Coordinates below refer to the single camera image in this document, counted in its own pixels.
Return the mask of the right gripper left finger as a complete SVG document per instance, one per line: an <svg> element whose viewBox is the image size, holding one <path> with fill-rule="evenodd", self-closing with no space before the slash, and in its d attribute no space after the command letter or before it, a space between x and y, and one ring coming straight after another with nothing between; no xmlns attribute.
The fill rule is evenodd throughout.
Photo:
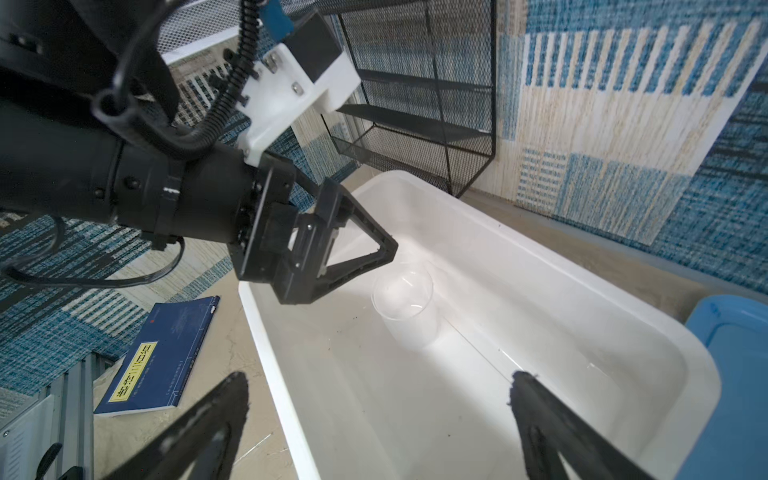
<svg viewBox="0 0 768 480"><path fill-rule="evenodd" d="M244 430L248 381L233 372L109 479L228 479Z"/></svg>

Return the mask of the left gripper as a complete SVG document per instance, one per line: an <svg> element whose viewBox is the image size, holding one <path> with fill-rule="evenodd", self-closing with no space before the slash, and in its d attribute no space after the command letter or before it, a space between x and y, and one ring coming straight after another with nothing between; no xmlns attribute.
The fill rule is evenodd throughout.
<svg viewBox="0 0 768 480"><path fill-rule="evenodd" d="M351 280L391 263L398 243L341 184L321 187L290 159L265 153L251 170L250 196L228 245L238 280L272 286L281 303L313 303ZM300 216L290 200L295 186L317 198L311 235L311 272L295 259L289 240Z"/></svg>

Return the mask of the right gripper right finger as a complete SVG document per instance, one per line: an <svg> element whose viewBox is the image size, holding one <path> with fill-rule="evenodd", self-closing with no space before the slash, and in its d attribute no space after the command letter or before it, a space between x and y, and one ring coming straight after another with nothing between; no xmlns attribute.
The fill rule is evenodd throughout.
<svg viewBox="0 0 768 480"><path fill-rule="evenodd" d="M512 376L509 406L530 479L648 479L650 475L574 413L532 374Z"/></svg>

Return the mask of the clear glass flask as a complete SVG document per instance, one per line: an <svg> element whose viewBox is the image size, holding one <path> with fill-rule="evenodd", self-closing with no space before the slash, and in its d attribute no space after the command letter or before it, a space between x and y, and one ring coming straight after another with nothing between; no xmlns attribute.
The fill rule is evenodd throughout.
<svg viewBox="0 0 768 480"><path fill-rule="evenodd" d="M396 263L377 276L371 292L375 311L402 347L421 350L439 336L435 286L424 263Z"/></svg>

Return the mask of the white plastic storage bin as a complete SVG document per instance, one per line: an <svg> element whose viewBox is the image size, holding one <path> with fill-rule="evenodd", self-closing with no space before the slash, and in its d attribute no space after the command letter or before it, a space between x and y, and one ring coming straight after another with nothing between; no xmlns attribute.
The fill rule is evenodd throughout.
<svg viewBox="0 0 768 480"><path fill-rule="evenodd" d="M395 339L369 272L310 305L266 285L239 294L302 479L522 479L509 408L533 374L657 479L673 478L721 395L715 363L680 322L402 171L356 199L425 266L438 337Z"/></svg>

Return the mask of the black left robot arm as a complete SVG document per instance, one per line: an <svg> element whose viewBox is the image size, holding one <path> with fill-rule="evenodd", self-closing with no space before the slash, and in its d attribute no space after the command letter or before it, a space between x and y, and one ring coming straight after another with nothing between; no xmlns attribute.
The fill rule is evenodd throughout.
<svg viewBox="0 0 768 480"><path fill-rule="evenodd" d="M338 110L360 77L322 14L240 5L229 70L193 127L157 49L177 1L1 5L1 206L48 215L51 243L2 262L33 287L119 289L161 278L43 277L72 218L138 230L155 250L227 246L237 277L310 304L389 264L397 242L332 179L316 183L271 144L308 109Z"/></svg>

